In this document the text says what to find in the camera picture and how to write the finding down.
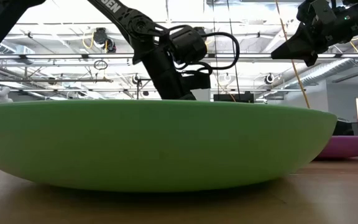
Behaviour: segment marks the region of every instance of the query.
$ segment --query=wooden table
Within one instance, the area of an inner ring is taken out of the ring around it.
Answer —
[[[358,224],[358,159],[312,162],[271,182],[191,194],[70,190],[0,171],[0,223]]]

